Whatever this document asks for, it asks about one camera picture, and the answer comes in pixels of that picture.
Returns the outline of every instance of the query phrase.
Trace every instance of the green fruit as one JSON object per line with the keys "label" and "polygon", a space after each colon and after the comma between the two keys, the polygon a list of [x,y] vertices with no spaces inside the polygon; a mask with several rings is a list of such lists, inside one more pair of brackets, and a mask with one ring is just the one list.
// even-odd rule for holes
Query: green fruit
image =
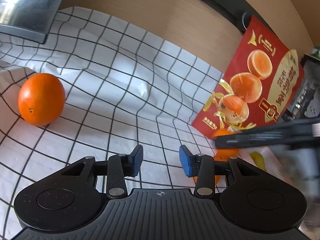
{"label": "green fruit", "polygon": [[250,153],[250,157],[252,158],[252,160],[254,161],[254,163],[257,165],[259,169],[266,171],[266,168],[264,165],[264,158],[260,153],[258,152]]}

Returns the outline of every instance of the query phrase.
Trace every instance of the orange illustration on package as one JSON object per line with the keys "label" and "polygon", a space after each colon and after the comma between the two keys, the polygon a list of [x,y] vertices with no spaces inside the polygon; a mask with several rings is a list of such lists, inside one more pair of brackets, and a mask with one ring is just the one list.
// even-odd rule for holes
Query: orange illustration on package
{"label": "orange illustration on package", "polygon": [[243,130],[272,124],[302,78],[297,52],[253,16],[223,79],[192,126],[212,138],[216,129],[228,126]]}

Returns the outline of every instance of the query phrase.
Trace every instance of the checkered tablecloth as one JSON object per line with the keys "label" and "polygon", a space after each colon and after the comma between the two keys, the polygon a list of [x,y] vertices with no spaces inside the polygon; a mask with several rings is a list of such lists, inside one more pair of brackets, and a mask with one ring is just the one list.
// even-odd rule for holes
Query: checkered tablecloth
{"label": "checkered tablecloth", "polygon": [[[194,188],[179,146],[213,155],[190,124],[221,72],[178,46],[124,20],[85,8],[57,13],[44,45],[0,34],[0,240],[21,227],[13,210],[25,187],[84,156],[129,154],[144,161],[132,188]],[[66,90],[58,120],[27,124],[17,108],[21,85],[36,72],[56,75]],[[99,177],[97,190],[105,191]],[[217,191],[225,187],[220,180]]]}

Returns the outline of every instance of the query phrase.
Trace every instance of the silver screw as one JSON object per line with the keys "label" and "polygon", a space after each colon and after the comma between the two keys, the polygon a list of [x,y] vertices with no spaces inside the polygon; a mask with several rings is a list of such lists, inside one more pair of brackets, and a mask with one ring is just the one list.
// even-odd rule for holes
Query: silver screw
{"label": "silver screw", "polygon": [[208,187],[201,187],[197,190],[197,192],[202,196],[207,196],[207,195],[211,195],[213,191]]}
{"label": "silver screw", "polygon": [[120,196],[124,193],[124,190],[119,187],[114,187],[111,190],[109,190],[109,194],[113,196]]}

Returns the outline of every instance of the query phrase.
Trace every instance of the wooden table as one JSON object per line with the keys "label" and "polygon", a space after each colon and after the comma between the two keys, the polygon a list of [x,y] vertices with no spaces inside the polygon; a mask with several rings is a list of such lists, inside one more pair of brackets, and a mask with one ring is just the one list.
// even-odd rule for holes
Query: wooden table
{"label": "wooden table", "polygon": [[[247,0],[299,57],[313,43],[290,0]],[[63,0],[61,8],[98,10],[150,31],[193,53],[224,72],[241,40],[241,33],[199,0]]]}

